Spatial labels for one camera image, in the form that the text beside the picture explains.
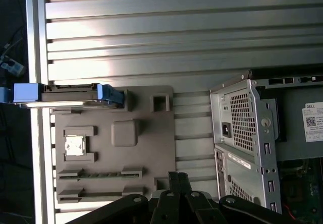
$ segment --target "rectangular slot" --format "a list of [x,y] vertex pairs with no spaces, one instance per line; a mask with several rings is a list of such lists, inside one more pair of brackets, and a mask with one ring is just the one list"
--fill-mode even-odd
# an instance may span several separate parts
[[284,83],[284,79],[268,79],[268,83],[269,83],[269,85],[272,85],[272,84],[283,84]]
[[275,191],[275,186],[273,181],[268,181],[268,189],[269,189],[269,192]]
[[322,82],[322,81],[323,81],[323,75],[312,76],[312,82]]
[[222,154],[217,151],[217,160],[222,161]]
[[299,79],[299,81],[301,83],[306,83],[306,82],[308,82],[308,80],[310,80],[310,79],[308,79],[307,77],[302,77],[302,78]]
[[168,95],[152,95],[150,103],[151,112],[170,111],[170,98]]
[[97,89],[97,84],[80,84],[80,85],[44,85],[45,93],[52,92],[73,92],[75,90],[92,91]]
[[270,147],[269,143],[264,144],[264,153],[266,155],[271,153],[271,147]]
[[285,78],[285,84],[293,84],[294,78]]
[[274,211],[274,212],[277,212],[277,208],[276,208],[276,203],[275,202],[271,203],[271,210]]
[[155,96],[153,98],[153,107],[155,111],[166,111],[166,97]]
[[86,136],[92,137],[97,133],[97,127],[66,127],[63,129],[64,136]]

